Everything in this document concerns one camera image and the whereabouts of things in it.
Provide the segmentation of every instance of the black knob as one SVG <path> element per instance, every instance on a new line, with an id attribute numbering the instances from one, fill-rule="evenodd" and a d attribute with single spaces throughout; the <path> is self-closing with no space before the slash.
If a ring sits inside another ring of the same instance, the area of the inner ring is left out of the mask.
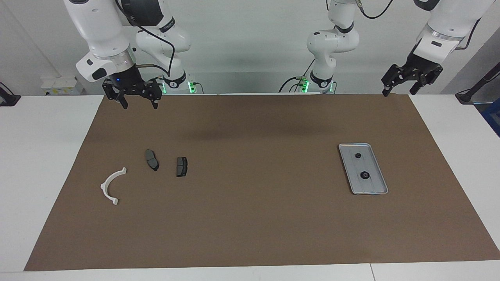
<path id="1" fill-rule="evenodd" d="M 363 171 L 361 172 L 360 176 L 363 180 L 368 180 L 370 178 L 370 173 L 368 173 L 367 171 Z"/>

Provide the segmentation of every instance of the black stand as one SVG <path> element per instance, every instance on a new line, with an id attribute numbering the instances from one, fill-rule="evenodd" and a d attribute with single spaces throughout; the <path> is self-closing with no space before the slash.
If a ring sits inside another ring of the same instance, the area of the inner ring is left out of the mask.
<path id="1" fill-rule="evenodd" d="M 0 97 L 5 100 L 0 103 L 0 107 L 13 107 L 18 103 L 19 99 L 21 99 L 20 95 L 9 94 L 2 87 L 0 87 Z"/>
<path id="2" fill-rule="evenodd" d="M 479 91 L 484 85 L 490 82 L 495 76 L 500 72 L 500 62 L 497 63 L 479 82 L 477 82 L 470 90 L 466 93 L 457 93 L 455 97 L 463 105 L 471 105 L 471 99 L 475 93 Z"/>

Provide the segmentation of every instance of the silver tray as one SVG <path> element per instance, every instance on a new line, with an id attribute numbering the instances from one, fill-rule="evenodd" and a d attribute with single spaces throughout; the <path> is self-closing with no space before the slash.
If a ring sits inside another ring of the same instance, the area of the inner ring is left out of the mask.
<path id="1" fill-rule="evenodd" d="M 373 195 L 389 192 L 371 145 L 342 143 L 338 149 L 352 193 Z"/>

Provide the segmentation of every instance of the white table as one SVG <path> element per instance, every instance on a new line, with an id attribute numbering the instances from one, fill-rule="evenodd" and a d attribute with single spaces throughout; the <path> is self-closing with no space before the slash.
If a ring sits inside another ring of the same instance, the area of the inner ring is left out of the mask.
<path id="1" fill-rule="evenodd" d="M 0 107 L 0 280 L 500 280 L 500 261 L 22 272 L 102 98 L 26 96 Z M 500 138 L 452 95 L 411 99 L 500 246 Z"/>

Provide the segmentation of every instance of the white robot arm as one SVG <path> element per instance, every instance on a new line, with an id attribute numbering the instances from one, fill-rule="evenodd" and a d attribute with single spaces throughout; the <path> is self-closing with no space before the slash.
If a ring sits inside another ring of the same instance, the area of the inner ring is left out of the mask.
<path id="1" fill-rule="evenodd" d="M 123 9 L 133 26 L 140 25 L 157 37 L 170 42 L 171 45 L 140 30 L 135 41 L 138 47 L 152 56 L 157 63 L 168 70 L 167 77 L 163 76 L 169 93 L 188 93 L 191 89 L 189 74 L 184 70 L 181 60 L 176 55 L 191 48 L 191 39 L 188 33 L 176 25 L 166 0 L 117 0 L 117 5 Z"/>
<path id="2" fill-rule="evenodd" d="M 187 51 L 191 43 L 186 33 L 176 27 L 166 0 L 64 0 L 64 4 L 90 50 L 76 68 L 90 82 L 109 77 L 102 84 L 108 99 L 120 102 L 127 109 L 125 95 L 139 95 L 150 100 L 156 109 L 163 93 L 155 78 L 142 79 L 138 68 L 144 65 L 136 65 L 117 8 L 132 25 L 142 29 L 137 34 L 137 43 L 167 72 L 163 78 L 168 86 L 180 90 L 189 84 L 174 53 Z"/>
<path id="3" fill-rule="evenodd" d="M 416 81 L 410 89 L 415 95 L 421 87 L 431 85 L 443 71 L 441 63 L 457 49 L 475 24 L 495 0 L 413 0 L 430 11 L 430 19 L 417 38 L 406 64 L 393 64 L 382 78 L 384 96 L 406 81 Z"/>
<path id="4" fill-rule="evenodd" d="M 356 49 L 360 36 L 354 29 L 355 0 L 331 0 L 328 17 L 333 29 L 320 30 L 309 35 L 307 49 L 314 55 L 312 71 L 308 73 L 311 92 L 327 93 L 332 84 L 337 62 L 335 53 Z"/>

